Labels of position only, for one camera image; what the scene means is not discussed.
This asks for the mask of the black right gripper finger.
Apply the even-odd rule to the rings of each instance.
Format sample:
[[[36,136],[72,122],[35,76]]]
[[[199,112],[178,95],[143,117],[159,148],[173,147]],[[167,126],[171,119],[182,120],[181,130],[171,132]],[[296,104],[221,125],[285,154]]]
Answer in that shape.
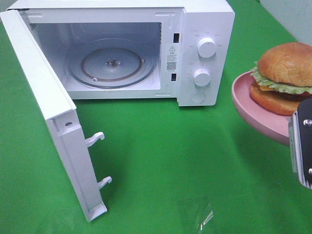
[[[312,188],[312,100],[302,101],[289,121],[292,169],[301,185]]]

